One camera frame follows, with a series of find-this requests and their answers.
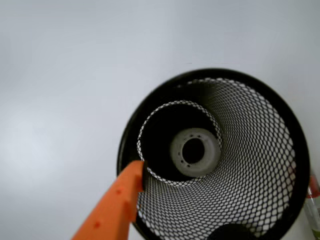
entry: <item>clear plastic object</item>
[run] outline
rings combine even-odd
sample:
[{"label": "clear plastic object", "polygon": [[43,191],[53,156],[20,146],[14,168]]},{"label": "clear plastic object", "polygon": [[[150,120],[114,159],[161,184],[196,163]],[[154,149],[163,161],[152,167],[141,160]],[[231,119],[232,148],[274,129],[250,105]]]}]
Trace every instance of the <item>clear plastic object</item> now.
[{"label": "clear plastic object", "polygon": [[303,208],[314,238],[320,240],[320,188],[317,177],[312,170],[310,171],[310,182]]}]

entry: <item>black circle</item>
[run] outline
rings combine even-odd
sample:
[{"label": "black circle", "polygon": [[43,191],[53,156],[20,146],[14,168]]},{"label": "black circle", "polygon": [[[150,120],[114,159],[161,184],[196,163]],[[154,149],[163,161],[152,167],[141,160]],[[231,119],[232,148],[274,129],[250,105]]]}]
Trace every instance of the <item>black circle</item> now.
[{"label": "black circle", "polygon": [[188,164],[199,162],[205,155],[205,146],[198,138],[188,140],[182,148],[182,156]]}]

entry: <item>metal mesh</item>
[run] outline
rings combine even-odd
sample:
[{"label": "metal mesh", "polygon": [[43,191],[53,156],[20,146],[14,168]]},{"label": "metal mesh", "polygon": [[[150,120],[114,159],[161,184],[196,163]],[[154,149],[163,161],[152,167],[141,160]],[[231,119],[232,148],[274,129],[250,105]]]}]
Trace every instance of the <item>metal mesh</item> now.
[{"label": "metal mesh", "polygon": [[138,229],[161,240],[204,240],[218,227],[236,223],[262,237],[290,206],[297,180],[297,143],[283,116],[274,103],[235,79],[180,80],[170,87],[177,90],[174,96],[159,97],[164,88],[160,90],[158,106],[140,121],[137,155],[143,159],[141,141],[148,140],[142,139],[144,126],[159,117],[159,109],[190,105],[212,121],[221,157],[213,172],[188,181],[167,180],[149,169],[147,188],[137,203]]}]

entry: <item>black rim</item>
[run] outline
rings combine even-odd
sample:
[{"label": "black rim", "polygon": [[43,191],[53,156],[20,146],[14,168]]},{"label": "black rim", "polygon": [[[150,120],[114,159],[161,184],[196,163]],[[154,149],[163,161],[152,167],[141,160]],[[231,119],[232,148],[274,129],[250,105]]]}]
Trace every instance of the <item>black rim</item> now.
[{"label": "black rim", "polygon": [[[303,207],[305,196],[307,193],[307,188],[309,184],[309,173],[310,171],[310,162],[309,162],[309,153],[307,142],[302,131],[302,128],[290,109],[290,107],[285,103],[285,101],[269,86],[259,81],[258,79],[249,76],[247,74],[237,72],[234,70],[228,69],[220,69],[220,68],[209,68],[209,69],[200,69],[195,71],[190,71],[187,73],[183,73],[176,77],[171,78],[166,81],[162,85],[160,85],[155,90],[161,90],[167,88],[172,85],[179,85],[182,83],[186,83],[192,81],[194,79],[202,79],[202,78],[230,78],[236,79],[238,82],[242,82],[243,84],[253,88],[257,92],[259,92],[263,97],[265,97],[273,107],[281,113],[281,117],[283,118],[287,128],[289,129],[290,136],[294,143],[299,143],[295,146],[295,154],[297,161],[299,164],[299,172],[296,174],[295,186],[292,191],[291,198],[289,200],[290,207],[287,208],[283,213],[281,219],[277,221],[277,223],[267,231],[266,234],[260,237],[260,239],[280,239],[283,235],[288,231],[288,229],[292,226],[296,218],[298,217],[301,208]],[[116,173],[119,175],[122,168],[125,166],[121,166],[122,159],[124,157],[124,149],[128,144],[127,141],[136,141],[136,139],[129,139],[129,135],[132,129],[139,128],[141,126],[141,121],[137,121],[137,119],[146,119],[144,118],[143,110],[145,108],[150,108],[149,102],[150,99],[153,98],[152,91],[139,105],[139,107],[135,110],[133,115],[131,116],[124,133],[121,138],[119,151],[118,151],[118,159],[117,159],[117,167]],[[150,231],[150,229],[143,223],[141,218],[137,215],[136,223],[133,224],[135,228],[140,232],[140,234],[147,240],[160,240],[158,236]]]}]

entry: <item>white surface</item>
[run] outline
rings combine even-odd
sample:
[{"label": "white surface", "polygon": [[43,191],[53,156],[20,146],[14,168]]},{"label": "white surface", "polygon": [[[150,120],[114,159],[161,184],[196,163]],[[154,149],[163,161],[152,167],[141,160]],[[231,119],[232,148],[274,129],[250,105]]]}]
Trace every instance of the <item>white surface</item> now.
[{"label": "white surface", "polygon": [[[199,68],[274,88],[319,177],[319,10],[319,0],[0,0],[0,238],[71,238],[116,177],[137,105]],[[303,212],[283,239],[313,239]]]}]

